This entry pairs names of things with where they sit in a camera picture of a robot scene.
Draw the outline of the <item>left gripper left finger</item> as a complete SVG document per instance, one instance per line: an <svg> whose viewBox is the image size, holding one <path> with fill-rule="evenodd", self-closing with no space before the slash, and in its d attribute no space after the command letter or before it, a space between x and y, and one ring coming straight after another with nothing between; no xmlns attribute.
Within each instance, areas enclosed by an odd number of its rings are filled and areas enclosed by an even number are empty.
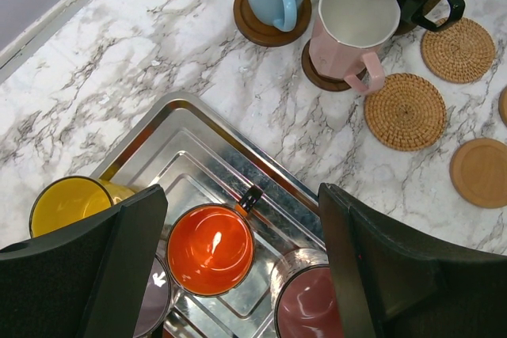
<svg viewBox="0 0 507 338"><path fill-rule="evenodd" d="M1 251L3 337L132 337L168 202L158 184Z"/></svg>

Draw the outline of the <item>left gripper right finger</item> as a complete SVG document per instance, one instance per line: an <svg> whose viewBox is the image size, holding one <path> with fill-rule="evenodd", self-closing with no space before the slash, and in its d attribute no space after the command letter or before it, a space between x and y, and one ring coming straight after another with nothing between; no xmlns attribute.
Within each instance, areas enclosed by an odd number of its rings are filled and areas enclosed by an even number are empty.
<svg viewBox="0 0 507 338"><path fill-rule="evenodd" d="M346 337L503 337L506 258L422 233L334 184L318 214Z"/></svg>

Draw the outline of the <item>black mug white inside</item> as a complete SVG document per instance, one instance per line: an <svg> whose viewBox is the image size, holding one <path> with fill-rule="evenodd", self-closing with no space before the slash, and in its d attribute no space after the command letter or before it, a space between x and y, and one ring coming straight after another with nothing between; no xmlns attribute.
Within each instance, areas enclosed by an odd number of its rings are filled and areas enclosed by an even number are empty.
<svg viewBox="0 0 507 338"><path fill-rule="evenodd" d="M426 16L441 0L397 0L401 17L395 35L402 35L420 26L430 32L440 32L459 21L466 7L464 0L446 0L449 14L444 21L433 22Z"/></svg>

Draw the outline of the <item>white mug pink handle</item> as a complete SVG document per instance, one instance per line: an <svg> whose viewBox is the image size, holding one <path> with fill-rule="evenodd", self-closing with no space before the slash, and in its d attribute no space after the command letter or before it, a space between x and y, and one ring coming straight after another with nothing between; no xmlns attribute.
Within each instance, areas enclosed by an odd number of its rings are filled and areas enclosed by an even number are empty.
<svg viewBox="0 0 507 338"><path fill-rule="evenodd" d="M378 52L394 35L401 11L396 0L319 0L309 41L317 75L341 80L363 95L383 88Z"/></svg>

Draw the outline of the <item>dusty pink mug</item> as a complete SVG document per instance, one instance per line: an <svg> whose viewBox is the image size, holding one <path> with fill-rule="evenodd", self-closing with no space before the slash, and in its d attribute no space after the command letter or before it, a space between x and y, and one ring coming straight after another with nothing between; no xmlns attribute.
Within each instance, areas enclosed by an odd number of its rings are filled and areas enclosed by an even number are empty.
<svg viewBox="0 0 507 338"><path fill-rule="evenodd" d="M328 256L323 251L304 248L284 255L273 267L270 292L278 337L345 335Z"/></svg>

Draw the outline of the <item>woven rattan coaster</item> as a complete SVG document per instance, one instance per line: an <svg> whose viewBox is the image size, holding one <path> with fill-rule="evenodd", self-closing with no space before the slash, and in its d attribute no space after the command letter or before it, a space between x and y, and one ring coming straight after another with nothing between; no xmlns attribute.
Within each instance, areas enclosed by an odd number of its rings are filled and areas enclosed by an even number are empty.
<svg viewBox="0 0 507 338"><path fill-rule="evenodd" d="M433 145L447 126L447 109L439 90L415 74L386 77L384 87L364 101L364 118L371 133L399 151Z"/></svg>
<svg viewBox="0 0 507 338"><path fill-rule="evenodd" d="M479 80L491 67L496 51L492 37L479 23L463 18L442 32L425 32L421 55L428 69L447 82Z"/></svg>

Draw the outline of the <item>dark walnut coaster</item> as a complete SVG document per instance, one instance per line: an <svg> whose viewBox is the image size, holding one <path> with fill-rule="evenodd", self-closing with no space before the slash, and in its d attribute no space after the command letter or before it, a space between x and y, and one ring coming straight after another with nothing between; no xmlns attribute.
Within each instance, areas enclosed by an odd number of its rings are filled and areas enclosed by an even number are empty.
<svg viewBox="0 0 507 338"><path fill-rule="evenodd" d="M301 56L303 72L320 89L341 92L354 89L363 93L367 73L361 61L363 51L343 44L317 44L309 40Z"/></svg>

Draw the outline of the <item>brown ringed wooden coaster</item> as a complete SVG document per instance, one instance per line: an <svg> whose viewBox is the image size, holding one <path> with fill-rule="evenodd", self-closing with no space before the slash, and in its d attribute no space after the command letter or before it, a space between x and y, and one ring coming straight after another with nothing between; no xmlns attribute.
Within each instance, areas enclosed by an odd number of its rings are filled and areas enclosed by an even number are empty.
<svg viewBox="0 0 507 338"><path fill-rule="evenodd" d="M265 25L254 15L248 0L234 0L234 22L239 32L249 41L262 47L281 47L299 39L307 30L311 21L311 0L303 0L298 10L295 29L281 32L277 28Z"/></svg>

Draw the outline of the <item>light wood round coaster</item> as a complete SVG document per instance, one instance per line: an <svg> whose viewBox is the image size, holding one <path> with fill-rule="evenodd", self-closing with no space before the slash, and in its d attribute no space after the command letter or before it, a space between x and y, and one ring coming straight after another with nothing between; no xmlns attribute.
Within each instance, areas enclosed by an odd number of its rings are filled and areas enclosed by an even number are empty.
<svg viewBox="0 0 507 338"><path fill-rule="evenodd" d="M460 146L450 162L455 190L483 208L506 206L506 145L495 139L472 139Z"/></svg>

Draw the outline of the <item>light wood grooved coaster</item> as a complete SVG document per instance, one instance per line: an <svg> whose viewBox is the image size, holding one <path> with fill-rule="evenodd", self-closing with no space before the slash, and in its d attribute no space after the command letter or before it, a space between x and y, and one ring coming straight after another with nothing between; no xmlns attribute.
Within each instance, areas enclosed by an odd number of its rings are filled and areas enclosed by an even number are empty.
<svg viewBox="0 0 507 338"><path fill-rule="evenodd" d="M498 100L498 112L504 125L507 125L507 87L505 87Z"/></svg>

